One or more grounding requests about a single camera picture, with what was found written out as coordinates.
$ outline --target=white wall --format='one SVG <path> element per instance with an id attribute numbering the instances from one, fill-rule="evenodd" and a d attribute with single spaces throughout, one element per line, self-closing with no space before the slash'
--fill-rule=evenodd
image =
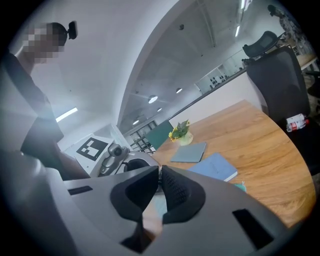
<path id="1" fill-rule="evenodd" d="M 112 79 L 107 83 L 114 85 L 112 93 L 115 104 L 112 106 L 112 114 L 120 125 L 129 95 L 137 80 L 137 77 L 148 58 L 151 50 L 156 45 L 161 35 L 172 24 L 172 22 L 191 4 L 194 0 L 127 0 L 130 2 L 125 6 L 124 14 L 119 15 L 119 22 L 127 15 L 136 15 L 139 22 L 126 21 L 125 33 L 115 31 L 119 39 L 113 45 L 114 50 L 108 59 L 113 61 L 109 64 L 107 72 L 111 73 Z M 126 62 L 118 64 L 118 54 L 126 53 Z"/>
<path id="2" fill-rule="evenodd" d="M 144 127 L 152 121 L 155 121 L 157 125 L 161 124 L 163 121 L 173 116 L 175 113 L 177 113 L 179 110 L 181 110 L 182 108 L 199 98 L 201 95 L 202 93 L 194 84 L 186 87 L 178 94 L 178 100 L 166 104 L 159 112 L 159 114 L 153 116 L 152 118 L 149 118 L 147 121 L 137 125 L 134 129 L 131 129 L 130 131 L 126 132 L 124 134 L 124 137 L 127 139 L 129 135 L 133 134 L 134 132 L 136 132 L 137 130 L 139 130 L 140 128 Z"/>
<path id="3" fill-rule="evenodd" d="M 75 143 L 78 143 L 79 141 L 83 141 L 83 143 L 85 141 L 87 141 L 87 139 L 89 139 L 89 137 L 91 135 L 96 135 L 99 137 L 105 137 L 105 138 L 110 138 L 114 140 L 114 143 L 119 144 L 122 147 L 127 147 L 130 150 L 132 150 L 131 146 L 128 144 L 128 142 L 126 141 L 125 137 L 121 134 L 121 132 L 119 131 L 118 127 L 116 125 L 113 124 L 108 124 L 104 127 L 102 127 L 99 130 L 94 131 L 93 133 L 87 134 L 83 137 L 81 137 L 80 139 L 75 140 L 75 135 L 80 135 L 80 132 L 78 134 L 73 133 L 72 136 L 68 136 L 68 145 L 70 143 L 72 143 L 71 145 L 69 145 L 69 147 L 64 148 L 62 151 L 64 151 L 66 154 L 68 154 L 71 157 L 75 156 L 76 151 L 78 150 L 78 148 L 75 147 Z M 58 143 L 61 146 L 66 147 L 66 141 L 64 141 L 64 144 L 62 145 L 61 142 Z"/>
<path id="4" fill-rule="evenodd" d="M 210 74 L 210 77 L 206 75 L 204 78 L 202 78 L 200 81 L 196 83 L 196 85 L 199 87 L 203 94 L 211 90 L 210 86 L 213 86 L 213 84 L 210 79 L 212 78 L 212 76 L 212 74 Z"/>
<path id="5" fill-rule="evenodd" d="M 134 140 L 131 138 L 130 135 L 127 135 L 127 136 L 125 137 L 125 140 L 126 140 L 130 145 L 133 144 L 133 143 L 135 143 Z"/>
<path id="6" fill-rule="evenodd" d="M 264 97 L 249 79 L 247 72 L 199 100 L 169 122 L 173 127 L 187 119 L 193 124 L 242 100 L 247 100 L 261 111 L 267 108 Z"/>
<path id="7" fill-rule="evenodd" d="M 199 57 L 179 70 L 174 81 L 174 88 L 178 85 L 192 85 L 202 79 L 210 71 L 224 63 L 228 58 L 239 52 L 242 47 L 253 43 L 251 36 L 245 31 L 239 32 L 238 37 L 233 38 L 215 48 L 211 48 Z"/>
<path id="8" fill-rule="evenodd" d="M 77 111 L 58 122 L 64 137 L 57 143 L 61 151 L 80 141 L 84 137 L 110 124 L 108 114 L 93 115 L 92 113 Z"/>

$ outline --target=small potted plant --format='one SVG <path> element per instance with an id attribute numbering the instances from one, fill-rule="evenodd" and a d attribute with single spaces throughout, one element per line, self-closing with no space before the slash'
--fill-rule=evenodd
<path id="1" fill-rule="evenodd" d="M 189 131 L 189 125 L 189 120 L 186 120 L 182 123 L 178 122 L 178 125 L 174 127 L 172 132 L 169 133 L 169 138 L 171 141 L 175 142 L 178 140 L 181 146 L 189 145 L 194 139 L 194 136 Z"/>

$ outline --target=person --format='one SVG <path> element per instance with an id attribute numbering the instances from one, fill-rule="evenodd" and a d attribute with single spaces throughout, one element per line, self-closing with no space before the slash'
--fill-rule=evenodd
<path id="1" fill-rule="evenodd" d="M 74 22 L 68 31 L 56 22 L 33 29 L 16 55 L 6 51 L 0 69 L 0 149 L 35 157 L 45 167 L 57 169 L 63 180 L 90 176 L 75 158 L 60 151 L 57 142 L 64 135 L 48 98 L 30 75 L 35 65 L 63 49 L 68 34 L 75 39 L 76 29 Z"/>
<path id="2" fill-rule="evenodd" d="M 241 61 L 244 68 L 246 68 L 250 64 L 248 58 L 243 58 Z"/>
<path id="3" fill-rule="evenodd" d="M 285 41 L 288 42 L 288 40 L 292 39 L 299 54 L 311 54 L 314 52 L 306 35 L 302 32 L 300 26 L 291 15 L 282 12 L 272 4 L 269 4 L 267 9 L 272 17 L 276 16 L 279 18 L 280 25 L 285 33 Z"/>

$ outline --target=black office chair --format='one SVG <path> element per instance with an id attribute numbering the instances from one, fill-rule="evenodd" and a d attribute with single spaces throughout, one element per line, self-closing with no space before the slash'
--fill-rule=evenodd
<path id="1" fill-rule="evenodd" d="M 294 143 L 311 175 L 319 173 L 319 125 L 309 118 L 310 123 L 306 127 L 293 132 L 286 130 L 287 118 L 310 113 L 305 81 L 294 51 L 287 46 L 278 48 L 249 65 L 246 71 L 261 91 L 270 118 Z"/>
<path id="2" fill-rule="evenodd" d="M 258 41 L 251 45 L 244 45 L 242 48 L 244 53 L 250 57 L 254 58 L 260 55 L 263 55 L 266 51 L 270 50 L 273 46 L 276 45 L 279 38 L 277 35 L 271 31 L 266 31 L 260 37 Z"/>

